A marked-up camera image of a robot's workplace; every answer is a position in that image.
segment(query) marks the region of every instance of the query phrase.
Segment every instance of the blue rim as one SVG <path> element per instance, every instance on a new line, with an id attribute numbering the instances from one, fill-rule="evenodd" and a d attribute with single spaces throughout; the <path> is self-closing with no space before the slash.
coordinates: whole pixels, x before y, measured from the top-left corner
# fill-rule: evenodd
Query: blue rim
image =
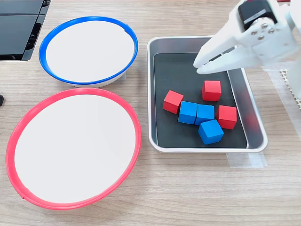
<path id="1" fill-rule="evenodd" d="M 98 81 L 90 81 L 90 82 L 76 82 L 76 81 L 68 81 L 68 80 L 65 80 L 65 79 L 62 79 L 60 77 L 58 77 L 57 75 L 55 75 L 51 69 L 49 68 L 48 64 L 47 64 L 47 60 L 46 60 L 46 50 L 47 50 L 47 47 L 48 47 L 48 44 L 50 43 L 50 41 L 59 33 L 61 32 L 62 30 L 66 29 L 67 27 L 70 27 L 72 25 L 75 25 L 75 24 L 79 24 L 79 23 L 82 23 L 82 22 L 87 22 L 87 21 L 93 21 L 93 20 L 100 20 L 100 21 L 107 21 L 107 22 L 110 22 L 110 23 L 113 23 L 113 24 L 117 24 L 119 25 L 120 27 L 122 27 L 124 29 L 124 31 L 126 33 L 128 33 L 131 38 L 133 39 L 134 41 L 134 47 L 135 47 L 135 50 L 134 50 L 134 54 L 133 54 L 133 57 L 132 57 L 132 60 L 130 61 L 130 63 L 124 68 L 122 69 L 120 72 L 112 75 L 111 77 L 108 77 L 108 78 L 105 78 L 105 79 L 101 79 L 101 80 L 98 80 Z M 113 19 L 113 18 L 109 18 L 109 17 L 103 17 L 103 16 L 86 16 L 86 17 L 80 17 L 80 18 L 76 18 L 76 19 L 73 19 L 73 20 L 70 20 L 70 21 L 67 21 L 61 25 L 59 25 L 58 27 L 56 27 L 55 29 L 53 29 L 46 37 L 45 39 L 43 40 L 43 42 L 41 43 L 41 46 L 40 46 L 40 52 L 39 52 L 39 58 L 40 58 L 40 63 L 42 65 L 42 67 L 44 68 L 44 70 L 49 74 L 51 75 L 52 77 L 60 80 L 60 81 L 63 81 L 63 82 L 67 82 L 67 83 L 70 83 L 70 84 L 76 84 L 76 85 L 92 85 L 92 84 L 97 84 L 97 83 L 102 83 L 104 81 L 108 81 L 110 79 L 113 79 L 115 77 L 117 77 L 118 75 L 120 75 L 121 73 L 123 73 L 127 68 L 130 67 L 130 65 L 134 62 L 136 56 L 137 56 L 137 53 L 138 53 L 138 39 L 137 39 L 137 36 L 136 34 L 134 33 L 134 31 L 125 23 L 119 21 L 119 20 L 116 20 L 116 19 Z"/>

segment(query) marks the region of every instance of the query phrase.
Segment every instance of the black object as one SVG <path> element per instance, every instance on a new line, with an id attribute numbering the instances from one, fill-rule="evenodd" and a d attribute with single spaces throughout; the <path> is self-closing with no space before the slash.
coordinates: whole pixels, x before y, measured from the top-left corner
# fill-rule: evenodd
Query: black object
<path id="1" fill-rule="evenodd" d="M 4 101 L 4 97 L 2 95 L 0 95 L 0 107 L 2 106 L 3 104 L 3 101 Z"/>
<path id="2" fill-rule="evenodd" d="M 29 60 L 50 0 L 0 0 L 0 61 Z"/>
<path id="3" fill-rule="evenodd" d="M 245 31 L 249 29 L 255 20 L 261 17 L 269 17 L 275 24 L 277 23 L 277 19 L 267 0 L 247 0 L 238 7 L 238 12 Z"/>
<path id="4" fill-rule="evenodd" d="M 233 130 L 223 129 L 222 140 L 204 145 L 198 134 L 198 126 L 178 122 L 178 114 L 163 110 L 163 102 L 169 90 L 184 95 L 184 100 L 198 104 L 236 106 L 230 81 L 226 72 L 199 75 L 193 67 L 197 53 L 156 54 L 154 56 L 155 105 L 158 145 L 164 148 L 246 148 L 247 142 L 238 121 Z M 205 80 L 220 80 L 222 96 L 218 102 L 203 101 L 202 87 Z"/>

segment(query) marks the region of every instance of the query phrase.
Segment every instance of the red block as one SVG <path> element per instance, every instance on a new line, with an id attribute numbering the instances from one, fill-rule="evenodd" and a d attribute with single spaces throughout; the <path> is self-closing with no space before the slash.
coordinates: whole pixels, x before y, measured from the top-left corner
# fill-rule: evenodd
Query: red block
<path id="1" fill-rule="evenodd" d="M 233 129 L 237 122 L 237 110 L 235 107 L 219 106 L 217 121 L 224 129 Z"/>
<path id="2" fill-rule="evenodd" d="M 202 91 L 203 100 L 218 101 L 222 95 L 221 81 L 205 81 Z"/>
<path id="3" fill-rule="evenodd" d="M 177 114 L 183 99 L 184 96 L 182 94 L 170 90 L 164 99 L 163 109 Z"/>

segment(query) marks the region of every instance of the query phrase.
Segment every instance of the blue block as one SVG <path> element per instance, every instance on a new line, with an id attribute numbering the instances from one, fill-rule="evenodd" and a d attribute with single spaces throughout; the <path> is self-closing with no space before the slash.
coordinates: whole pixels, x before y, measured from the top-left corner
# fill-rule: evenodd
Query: blue block
<path id="1" fill-rule="evenodd" d="M 196 103 L 182 101 L 178 122 L 194 124 L 197 116 L 197 106 Z"/>
<path id="2" fill-rule="evenodd" d="M 212 105 L 198 105 L 197 119 L 194 123 L 199 126 L 202 122 L 214 119 L 214 106 Z"/>
<path id="3" fill-rule="evenodd" d="M 198 133 L 205 145 L 221 141 L 224 132 L 217 120 L 211 120 L 201 123 Z"/>

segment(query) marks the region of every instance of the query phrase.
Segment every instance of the tray rim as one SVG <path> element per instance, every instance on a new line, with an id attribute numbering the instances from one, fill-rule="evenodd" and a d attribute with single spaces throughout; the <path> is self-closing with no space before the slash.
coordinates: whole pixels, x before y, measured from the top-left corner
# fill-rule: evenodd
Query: tray rim
<path id="1" fill-rule="evenodd" d="M 162 153 L 259 153 L 262 152 L 268 145 L 268 136 L 265 130 L 265 127 L 263 125 L 261 116 L 259 114 L 259 110 L 257 108 L 254 95 L 251 90 L 250 83 L 248 81 L 246 71 L 244 68 L 241 68 L 241 72 L 243 74 L 244 80 L 246 82 L 246 87 L 248 90 L 248 94 L 250 96 L 252 106 L 254 108 L 254 112 L 256 114 L 256 117 L 258 119 L 258 124 L 261 130 L 261 134 L 263 137 L 262 144 L 257 147 L 257 148 L 164 148 L 160 147 L 157 145 L 153 139 L 152 139 L 152 129 L 151 129 L 151 57 L 150 57 L 150 46 L 151 44 L 160 39 L 195 39 L 195 38 L 212 38 L 212 35 L 207 35 L 207 36 L 159 36 L 155 37 L 151 40 L 148 41 L 147 43 L 147 66 L 148 66 L 148 71 L 147 71 L 147 95 L 148 95 L 148 140 L 149 143 L 153 148 L 156 150 L 162 152 Z"/>

